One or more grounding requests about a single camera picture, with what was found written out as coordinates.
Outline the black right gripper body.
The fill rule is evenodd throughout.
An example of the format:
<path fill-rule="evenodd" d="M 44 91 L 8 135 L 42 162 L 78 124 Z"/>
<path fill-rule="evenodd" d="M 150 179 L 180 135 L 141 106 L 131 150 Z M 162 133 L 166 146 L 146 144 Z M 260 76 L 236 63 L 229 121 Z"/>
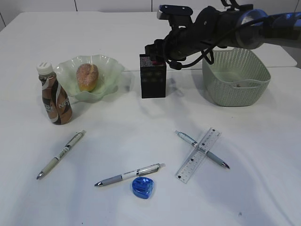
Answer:
<path fill-rule="evenodd" d="M 145 54 L 152 61 L 169 60 L 184 61 L 186 57 L 205 49 L 205 27 L 191 25 L 187 28 L 172 30 L 164 39 L 156 39 L 145 46 Z"/>

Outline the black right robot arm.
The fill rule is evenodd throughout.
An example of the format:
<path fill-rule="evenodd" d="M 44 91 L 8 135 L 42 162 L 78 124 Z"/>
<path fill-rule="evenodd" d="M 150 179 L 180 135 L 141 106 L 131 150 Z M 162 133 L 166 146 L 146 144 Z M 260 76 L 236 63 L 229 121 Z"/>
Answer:
<path fill-rule="evenodd" d="M 159 20 L 167 20 L 171 31 L 164 39 L 145 46 L 152 61 L 178 63 L 195 53 L 202 53 L 208 63 L 214 62 L 215 47 L 256 49 L 263 43 L 300 48 L 300 12 L 267 15 L 252 5 L 232 5 L 226 11 L 212 6 L 204 8 L 196 20 L 187 6 L 160 5 Z"/>

